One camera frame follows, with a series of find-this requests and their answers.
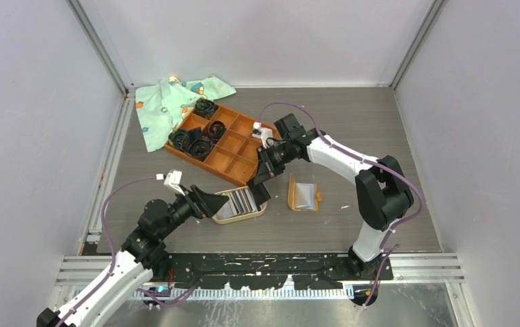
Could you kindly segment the orange leather card holder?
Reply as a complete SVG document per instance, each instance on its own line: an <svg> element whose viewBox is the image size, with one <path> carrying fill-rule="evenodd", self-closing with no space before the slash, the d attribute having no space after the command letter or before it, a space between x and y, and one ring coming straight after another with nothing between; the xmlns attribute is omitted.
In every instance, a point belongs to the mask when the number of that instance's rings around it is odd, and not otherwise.
<svg viewBox="0 0 520 327"><path fill-rule="evenodd" d="M317 212L323 197L316 183L298 183L289 175L287 204L292 211Z"/></svg>

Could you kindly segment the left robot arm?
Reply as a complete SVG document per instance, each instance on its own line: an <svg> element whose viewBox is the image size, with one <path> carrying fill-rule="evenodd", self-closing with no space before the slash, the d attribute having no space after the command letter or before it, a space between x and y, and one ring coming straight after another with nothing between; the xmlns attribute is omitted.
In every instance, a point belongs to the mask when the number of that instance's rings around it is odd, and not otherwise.
<svg viewBox="0 0 520 327"><path fill-rule="evenodd" d="M37 326L103 326L144 283L162 281L170 271L165 238L190 218L211 218L229 197L184 188L173 203L146 203L137 227L128 235L110 264L75 298L62 307L44 309Z"/></svg>

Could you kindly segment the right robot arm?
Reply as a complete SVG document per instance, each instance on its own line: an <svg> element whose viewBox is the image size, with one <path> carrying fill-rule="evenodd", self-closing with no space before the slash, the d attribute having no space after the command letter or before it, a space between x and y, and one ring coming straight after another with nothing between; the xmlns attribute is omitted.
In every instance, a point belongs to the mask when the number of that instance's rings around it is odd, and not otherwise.
<svg viewBox="0 0 520 327"><path fill-rule="evenodd" d="M348 250L349 270L356 279L367 279L376 270L389 228L414 204L399 162L389 155L382 159L366 157L317 128L307 131L293 114L279 119L275 126L279 139L260 122L251 128L252 137L262 141L257 148L257 172L247 182L255 202L264 204L271 198L264 182L282 174L286 164L296 159L319 164L344 177L355 186L363 219L357 240Z"/></svg>

